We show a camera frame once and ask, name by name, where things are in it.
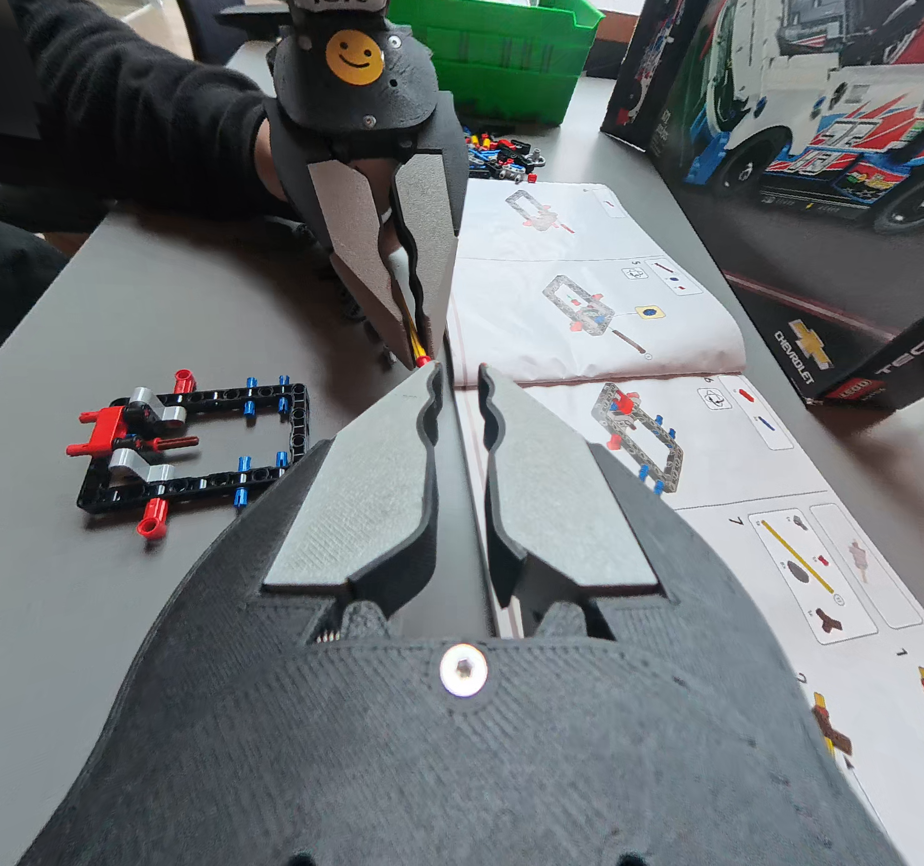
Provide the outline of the person's left hand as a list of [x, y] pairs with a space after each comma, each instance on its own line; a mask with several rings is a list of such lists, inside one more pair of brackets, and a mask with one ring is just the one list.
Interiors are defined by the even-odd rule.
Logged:
[[[271, 195], [288, 202], [271, 154], [271, 123], [265, 117], [260, 124], [253, 147], [253, 163], [257, 175]], [[380, 216], [380, 252], [388, 257], [400, 247], [400, 239], [392, 220], [390, 188], [397, 163], [388, 158], [363, 158], [350, 162], [350, 167], [369, 181], [377, 213]]]

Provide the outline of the white lego instruction booklet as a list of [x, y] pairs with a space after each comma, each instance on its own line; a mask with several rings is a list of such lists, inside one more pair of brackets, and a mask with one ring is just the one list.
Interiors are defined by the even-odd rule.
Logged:
[[604, 185], [473, 180], [447, 323], [480, 537], [486, 363], [604, 445], [733, 570], [830, 759], [922, 864], [922, 606], [744, 377], [722, 304]]

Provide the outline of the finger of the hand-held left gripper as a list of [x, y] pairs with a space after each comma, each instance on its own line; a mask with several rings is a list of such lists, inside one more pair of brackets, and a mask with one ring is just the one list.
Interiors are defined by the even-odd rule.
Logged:
[[372, 184], [337, 160], [310, 164], [308, 171], [332, 245], [334, 271], [389, 350], [415, 369], [406, 319], [380, 252], [382, 221]]
[[413, 324], [425, 347], [441, 347], [458, 242], [442, 156], [417, 154], [398, 167], [392, 201], [408, 258], [399, 271]]

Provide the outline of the green plastic bin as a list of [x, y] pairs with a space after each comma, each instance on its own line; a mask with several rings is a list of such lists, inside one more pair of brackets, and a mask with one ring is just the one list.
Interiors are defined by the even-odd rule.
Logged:
[[391, 0], [459, 114], [559, 126], [604, 14], [587, 0]]

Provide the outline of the person's black clothing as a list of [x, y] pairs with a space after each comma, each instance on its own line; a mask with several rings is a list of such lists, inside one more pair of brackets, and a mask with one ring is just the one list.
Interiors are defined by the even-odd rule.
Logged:
[[1, 223], [1, 343], [64, 270], [68, 258], [40, 236]]

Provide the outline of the pile of loose lego pieces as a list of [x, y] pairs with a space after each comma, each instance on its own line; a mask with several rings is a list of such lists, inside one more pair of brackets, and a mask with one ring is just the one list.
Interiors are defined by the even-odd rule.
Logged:
[[468, 178], [535, 183], [537, 171], [546, 165], [537, 147], [516, 138], [494, 138], [489, 132], [463, 128], [468, 150]]

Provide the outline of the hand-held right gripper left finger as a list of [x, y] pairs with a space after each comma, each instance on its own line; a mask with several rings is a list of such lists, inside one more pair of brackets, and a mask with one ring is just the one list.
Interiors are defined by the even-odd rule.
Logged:
[[436, 563], [442, 384], [442, 365], [424, 364], [323, 450], [264, 591], [372, 602], [389, 618], [425, 588]]

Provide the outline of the person's left forearm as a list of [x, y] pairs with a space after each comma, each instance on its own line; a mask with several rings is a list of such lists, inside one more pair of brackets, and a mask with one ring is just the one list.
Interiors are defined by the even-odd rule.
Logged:
[[6, 0], [41, 95], [40, 165], [105, 200], [231, 220], [284, 216], [253, 147], [263, 92], [182, 58], [88, 0]]

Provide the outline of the black lego frame assembly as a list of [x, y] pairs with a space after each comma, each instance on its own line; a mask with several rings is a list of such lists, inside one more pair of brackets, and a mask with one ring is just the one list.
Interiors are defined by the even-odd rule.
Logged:
[[[171, 452], [200, 444], [189, 431], [190, 421], [240, 416], [251, 428], [262, 413], [275, 414], [287, 430], [286, 448], [268, 465], [243, 455], [232, 469], [184, 474], [177, 462], [167, 460]], [[78, 415], [90, 434], [65, 450], [66, 456], [88, 460], [76, 507], [89, 517], [138, 514], [136, 533], [148, 542], [167, 536], [172, 506], [226, 501], [241, 511], [306, 456], [308, 415], [307, 388], [288, 375], [269, 385], [250, 376], [242, 387], [203, 390], [190, 370], [178, 370], [170, 392], [136, 387]]]

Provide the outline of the race car lego set box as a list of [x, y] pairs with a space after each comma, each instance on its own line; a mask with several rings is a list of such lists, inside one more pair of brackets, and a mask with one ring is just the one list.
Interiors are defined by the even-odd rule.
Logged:
[[802, 398], [922, 399], [922, 0], [704, 0], [650, 156]]

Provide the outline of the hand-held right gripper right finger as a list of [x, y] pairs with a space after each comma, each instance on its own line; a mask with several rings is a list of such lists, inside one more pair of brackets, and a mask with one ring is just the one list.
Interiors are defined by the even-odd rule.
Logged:
[[555, 603], [657, 595], [660, 582], [586, 438], [479, 367], [491, 584], [538, 625]]

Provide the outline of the yellow lego axle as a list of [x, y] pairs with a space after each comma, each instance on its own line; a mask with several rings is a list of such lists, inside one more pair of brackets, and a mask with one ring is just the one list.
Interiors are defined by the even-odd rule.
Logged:
[[407, 300], [403, 292], [401, 291], [399, 291], [398, 293], [398, 303], [399, 303], [399, 307], [402, 313], [403, 322], [404, 322], [404, 325], [405, 325], [405, 328], [408, 334], [410, 350], [412, 354], [412, 359], [414, 361], [414, 359], [417, 356], [421, 354], [426, 354], [426, 355], [428, 354], [418, 334], [418, 330], [414, 322], [414, 318], [410, 313], [410, 308], [408, 306]]

